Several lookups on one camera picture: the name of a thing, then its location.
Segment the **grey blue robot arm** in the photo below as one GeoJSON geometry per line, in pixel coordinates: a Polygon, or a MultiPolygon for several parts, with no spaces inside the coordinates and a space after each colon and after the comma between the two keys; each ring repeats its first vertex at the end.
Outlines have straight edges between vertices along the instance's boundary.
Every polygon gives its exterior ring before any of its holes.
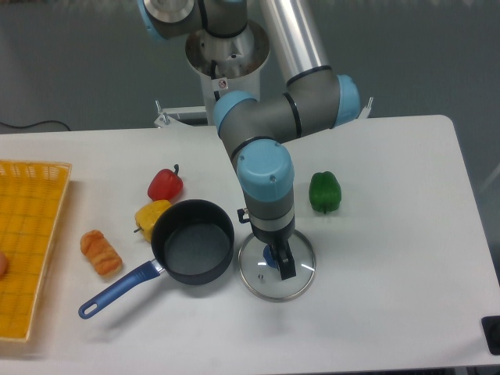
{"type": "Polygon", "coordinates": [[[294,168],[285,144],[353,121],[352,78],[331,69],[307,1],[141,1],[155,36],[187,37],[185,53],[206,80],[207,120],[241,185],[253,234],[270,247],[282,279],[295,276],[294,168]]]}

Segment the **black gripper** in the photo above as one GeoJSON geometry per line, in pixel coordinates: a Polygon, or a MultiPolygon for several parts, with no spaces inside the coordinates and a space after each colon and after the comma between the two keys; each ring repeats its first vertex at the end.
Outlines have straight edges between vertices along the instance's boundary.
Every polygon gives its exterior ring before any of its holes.
{"type": "Polygon", "coordinates": [[[281,280],[296,276],[295,259],[292,255],[288,239],[295,231],[295,218],[282,224],[279,220],[251,220],[253,234],[267,244],[269,257],[276,259],[281,280]]]}

